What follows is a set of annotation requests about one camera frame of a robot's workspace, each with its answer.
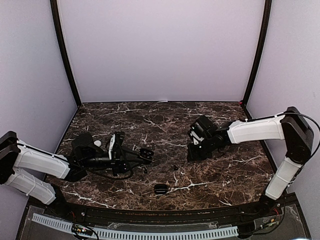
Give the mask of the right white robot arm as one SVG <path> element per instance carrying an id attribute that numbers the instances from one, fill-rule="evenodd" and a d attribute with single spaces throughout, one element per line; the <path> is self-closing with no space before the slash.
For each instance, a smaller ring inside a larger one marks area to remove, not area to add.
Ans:
<path id="1" fill-rule="evenodd" d="M 187 160 L 203 161 L 211 158 L 215 150 L 244 142 L 284 141 L 285 156 L 262 194 L 264 199 L 255 205 L 255 213 L 266 217 L 274 210 L 274 201 L 294 182 L 304 165 L 320 148 L 314 146 L 315 134 L 308 123 L 311 120 L 294 106 L 275 115 L 232 120 L 221 125 L 201 115 L 188 131 L 191 143 L 187 145 Z"/>

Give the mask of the black frame post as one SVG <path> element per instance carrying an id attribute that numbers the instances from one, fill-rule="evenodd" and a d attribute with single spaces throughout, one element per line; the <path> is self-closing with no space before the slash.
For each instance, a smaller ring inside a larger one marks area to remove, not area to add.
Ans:
<path id="1" fill-rule="evenodd" d="M 67 76 L 68 84 L 71 89 L 71 93 L 73 96 L 73 99 L 75 101 L 75 104 L 77 108 L 79 108 L 82 105 L 82 101 L 80 98 L 79 91 L 76 86 L 76 81 L 72 72 L 69 56 L 67 53 L 67 47 L 64 39 L 61 19 L 60 19 L 60 13 L 59 13 L 59 7 L 58 7 L 58 1 L 57 0 L 50 0 L 50 8 L 51 8 L 51 14 L 55 29 L 55 34 L 58 42 L 58 47 L 62 59 L 62 63 L 64 66 L 64 70 Z"/>
<path id="2" fill-rule="evenodd" d="M 246 108 L 250 97 L 251 93 L 253 91 L 253 87 L 255 84 L 255 80 L 258 74 L 260 62 L 262 59 L 263 55 L 263 50 L 265 46 L 265 41 L 267 37 L 267 32 L 268 32 L 268 26 L 270 22 L 270 15 L 271 15 L 271 10 L 272 10 L 272 0 L 265 0 L 264 1 L 264 9 L 263 9 L 263 15 L 262 15 L 262 21 L 261 21 L 261 27 L 260 27 L 260 32 L 259 32 L 259 37 L 258 37 L 258 42 L 256 46 L 256 51 L 252 63 L 252 68 L 250 71 L 250 75 L 248 78 L 247 86 L 244 92 L 243 99 L 241 101 L 241 105 L 243 108 Z"/>

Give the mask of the black closed charging case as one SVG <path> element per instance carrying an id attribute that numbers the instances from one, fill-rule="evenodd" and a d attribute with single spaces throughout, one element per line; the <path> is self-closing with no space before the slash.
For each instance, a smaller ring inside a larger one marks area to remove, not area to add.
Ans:
<path id="1" fill-rule="evenodd" d="M 158 183 L 154 185 L 153 190 L 156 195 L 164 195 L 169 191 L 169 186 L 164 183 Z"/>

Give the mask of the white earbud charging case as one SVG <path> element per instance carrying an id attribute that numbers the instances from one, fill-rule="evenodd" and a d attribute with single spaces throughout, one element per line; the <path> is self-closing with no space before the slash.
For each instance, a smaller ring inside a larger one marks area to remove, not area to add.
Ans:
<path id="1" fill-rule="evenodd" d="M 94 142 L 94 144 L 95 144 L 97 147 L 101 147 L 102 142 L 101 142 L 100 140 L 96 140 L 96 141 Z"/>

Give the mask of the black front frame rail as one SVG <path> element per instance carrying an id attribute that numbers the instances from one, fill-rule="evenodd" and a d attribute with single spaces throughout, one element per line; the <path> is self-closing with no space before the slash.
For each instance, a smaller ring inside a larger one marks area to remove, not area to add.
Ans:
<path id="1" fill-rule="evenodd" d="M 309 240 L 305 217 L 294 193 L 282 196 L 276 204 L 259 212 L 259 203 L 252 202 L 218 208 L 182 211 L 138 211 L 110 209 L 71 203 L 70 213 L 59 217 L 41 202 L 28 201 L 20 222 L 19 240 L 98 240 L 33 222 L 33 214 L 83 225 L 118 231 L 169 233 L 195 232 L 237 227 L 238 236 L 220 240 Z"/>

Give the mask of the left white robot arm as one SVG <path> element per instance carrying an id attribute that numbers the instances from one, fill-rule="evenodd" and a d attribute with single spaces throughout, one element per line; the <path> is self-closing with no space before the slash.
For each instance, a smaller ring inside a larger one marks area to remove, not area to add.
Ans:
<path id="1" fill-rule="evenodd" d="M 120 174 L 131 178 L 136 166 L 153 161 L 154 152 L 145 148 L 130 150 L 123 146 L 124 138 L 124 132 L 116 131 L 104 151 L 100 141 L 89 133 L 82 133 L 71 142 L 70 155 L 58 155 L 26 144 L 14 131 L 8 131 L 0 138 L 0 183 L 50 206 L 58 217 L 67 218 L 71 208 L 65 203 L 60 188 L 43 182 L 27 170 L 67 182 L 78 182 L 88 173 L 110 180 L 120 180 Z"/>

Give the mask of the left black frame post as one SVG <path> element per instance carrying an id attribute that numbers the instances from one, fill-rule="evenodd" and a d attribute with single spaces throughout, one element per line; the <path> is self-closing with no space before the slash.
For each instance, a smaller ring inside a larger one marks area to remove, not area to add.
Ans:
<path id="1" fill-rule="evenodd" d="M 62 63 L 64 66 L 64 70 L 67 76 L 68 84 L 71 89 L 71 93 L 73 96 L 73 99 L 75 101 L 75 104 L 77 108 L 79 108 L 82 105 L 82 101 L 80 98 L 79 91 L 76 86 L 76 81 L 72 72 L 69 56 L 67 53 L 67 47 L 64 39 L 61 19 L 60 19 L 60 13 L 59 13 L 59 7 L 58 7 L 58 1 L 57 0 L 50 0 L 50 8 L 51 8 L 51 14 L 55 29 L 55 34 L 58 42 L 58 47 L 62 59 Z"/>

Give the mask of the right black frame post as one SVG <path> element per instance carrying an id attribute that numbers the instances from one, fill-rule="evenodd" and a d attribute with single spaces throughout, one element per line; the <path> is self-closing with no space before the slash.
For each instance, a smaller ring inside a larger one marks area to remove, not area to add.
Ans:
<path id="1" fill-rule="evenodd" d="M 250 75 L 248 78 L 247 86 L 244 92 L 243 99 L 241 101 L 241 105 L 243 108 L 246 108 L 250 97 L 251 93 L 253 91 L 253 87 L 255 84 L 255 80 L 258 74 L 260 62 L 262 59 L 263 55 L 263 50 L 265 46 L 265 41 L 267 37 L 267 32 L 268 32 L 268 26 L 270 22 L 270 15 L 271 15 L 271 10 L 272 10 L 272 0 L 265 0 L 264 1 L 264 9 L 263 9 L 263 15 L 262 15 L 262 21 L 261 21 L 261 27 L 260 27 L 260 32 L 259 32 L 259 37 L 258 37 L 258 42 L 256 46 L 256 51 L 252 63 L 252 68 L 250 71 Z"/>

